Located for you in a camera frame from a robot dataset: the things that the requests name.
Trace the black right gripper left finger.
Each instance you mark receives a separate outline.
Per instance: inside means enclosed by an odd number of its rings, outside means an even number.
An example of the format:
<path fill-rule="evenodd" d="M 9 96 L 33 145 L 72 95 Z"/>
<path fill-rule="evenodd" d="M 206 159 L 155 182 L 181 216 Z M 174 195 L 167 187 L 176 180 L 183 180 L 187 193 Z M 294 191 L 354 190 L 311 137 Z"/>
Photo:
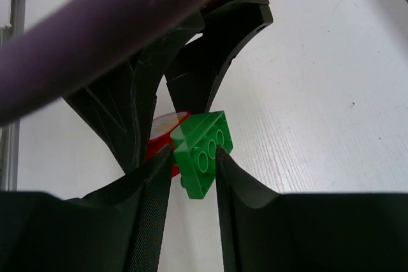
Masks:
<path fill-rule="evenodd" d="M 2 271 L 157 271 L 173 152 L 82 198 L 1 193 Z"/>

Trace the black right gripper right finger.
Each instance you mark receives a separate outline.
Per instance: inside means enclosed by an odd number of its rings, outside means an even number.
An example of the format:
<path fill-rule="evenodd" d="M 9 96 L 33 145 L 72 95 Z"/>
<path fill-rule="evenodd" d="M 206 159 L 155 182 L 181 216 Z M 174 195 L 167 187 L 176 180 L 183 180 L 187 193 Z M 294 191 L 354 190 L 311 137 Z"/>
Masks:
<path fill-rule="evenodd" d="M 404 193 L 280 194 L 216 151 L 225 271 L 406 271 Z"/>

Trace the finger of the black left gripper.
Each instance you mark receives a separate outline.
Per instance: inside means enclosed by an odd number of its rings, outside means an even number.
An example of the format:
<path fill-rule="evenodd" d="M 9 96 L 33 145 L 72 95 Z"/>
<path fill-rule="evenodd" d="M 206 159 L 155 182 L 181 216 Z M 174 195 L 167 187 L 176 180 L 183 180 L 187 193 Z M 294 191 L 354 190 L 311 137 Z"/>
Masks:
<path fill-rule="evenodd" d="M 185 45 L 165 77 L 176 111 L 206 113 L 232 60 L 273 23 L 269 0 L 230 0 L 203 12 L 202 36 Z"/>
<path fill-rule="evenodd" d="M 156 92 L 170 63 L 202 20 L 184 20 L 96 81 L 65 97 L 69 106 L 105 142 L 125 172 L 144 163 Z"/>

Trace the red round flower lego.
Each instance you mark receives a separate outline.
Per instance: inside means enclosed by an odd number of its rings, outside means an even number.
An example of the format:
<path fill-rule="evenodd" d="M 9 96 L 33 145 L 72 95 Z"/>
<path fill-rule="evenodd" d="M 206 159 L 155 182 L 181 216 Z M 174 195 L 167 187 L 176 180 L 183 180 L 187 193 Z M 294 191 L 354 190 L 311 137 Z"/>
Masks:
<path fill-rule="evenodd" d="M 165 145 L 171 145 L 175 149 L 170 134 L 191 115 L 188 111 L 172 112 L 156 117 L 152 121 L 147 160 L 150 160 Z"/>

